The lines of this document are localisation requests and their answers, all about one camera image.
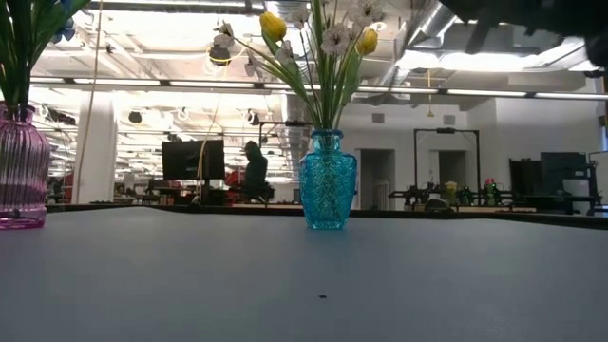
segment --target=table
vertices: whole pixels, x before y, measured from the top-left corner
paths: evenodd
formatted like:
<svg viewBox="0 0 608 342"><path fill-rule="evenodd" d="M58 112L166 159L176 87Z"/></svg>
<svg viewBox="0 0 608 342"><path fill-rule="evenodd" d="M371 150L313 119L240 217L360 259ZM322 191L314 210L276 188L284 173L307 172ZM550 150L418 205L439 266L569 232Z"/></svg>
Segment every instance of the table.
<svg viewBox="0 0 608 342"><path fill-rule="evenodd" d="M0 232L0 341L585 341L608 232L493 219L50 214Z"/></svg>

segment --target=blue glass vase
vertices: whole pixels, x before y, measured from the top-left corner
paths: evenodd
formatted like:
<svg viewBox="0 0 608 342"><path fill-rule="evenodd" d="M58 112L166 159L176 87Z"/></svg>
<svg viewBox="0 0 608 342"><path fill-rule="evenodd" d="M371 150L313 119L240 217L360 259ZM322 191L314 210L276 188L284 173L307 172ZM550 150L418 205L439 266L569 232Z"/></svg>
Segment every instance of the blue glass vase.
<svg viewBox="0 0 608 342"><path fill-rule="evenodd" d="M342 131L313 132L314 152L300 161L300 196L311 229L343 229L351 212L357 159L340 151Z"/></svg>

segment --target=ribbed vase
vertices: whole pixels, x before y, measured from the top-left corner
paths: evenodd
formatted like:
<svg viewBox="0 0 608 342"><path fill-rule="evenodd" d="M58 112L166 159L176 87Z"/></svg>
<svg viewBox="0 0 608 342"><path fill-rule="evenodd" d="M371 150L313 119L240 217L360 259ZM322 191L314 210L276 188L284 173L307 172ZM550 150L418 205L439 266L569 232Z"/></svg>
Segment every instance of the ribbed vase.
<svg viewBox="0 0 608 342"><path fill-rule="evenodd" d="M0 230L45 225L50 145L31 124L34 112L0 102Z"/></svg>
<svg viewBox="0 0 608 342"><path fill-rule="evenodd" d="M357 159L340 151L342 132L313 132L314 151L300 162L300 194L311 229L343 229L351 213Z"/></svg>

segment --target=yellow tulip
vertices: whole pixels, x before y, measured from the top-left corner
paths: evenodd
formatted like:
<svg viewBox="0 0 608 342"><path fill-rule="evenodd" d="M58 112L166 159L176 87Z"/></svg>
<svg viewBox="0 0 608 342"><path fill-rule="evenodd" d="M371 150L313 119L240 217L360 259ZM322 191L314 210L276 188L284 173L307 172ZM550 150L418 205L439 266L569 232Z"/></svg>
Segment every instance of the yellow tulip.
<svg viewBox="0 0 608 342"><path fill-rule="evenodd" d="M259 16L259 23L262 30L275 42L283 39L287 33L285 22L268 11Z"/></svg>
<svg viewBox="0 0 608 342"><path fill-rule="evenodd" d="M357 52L362 56L366 56L376 51L377 46L378 33L373 29L367 29L357 42Z"/></svg>

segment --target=black monitor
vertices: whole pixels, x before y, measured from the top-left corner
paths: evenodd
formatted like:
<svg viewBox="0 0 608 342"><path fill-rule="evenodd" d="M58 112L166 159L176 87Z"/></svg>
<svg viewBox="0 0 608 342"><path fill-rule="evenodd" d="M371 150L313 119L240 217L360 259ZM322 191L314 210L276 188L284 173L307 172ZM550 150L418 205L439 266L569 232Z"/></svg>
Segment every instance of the black monitor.
<svg viewBox="0 0 608 342"><path fill-rule="evenodd" d="M587 158L584 153L542 152L541 170L544 191L555 194L558 190L563 190L563 180L581 178L580 174L586 164Z"/></svg>
<svg viewBox="0 0 608 342"><path fill-rule="evenodd" d="M165 181L197 180L201 147L202 142L163 142L163 179ZM207 141L202 157L202 178L223 180L224 177L224 141Z"/></svg>

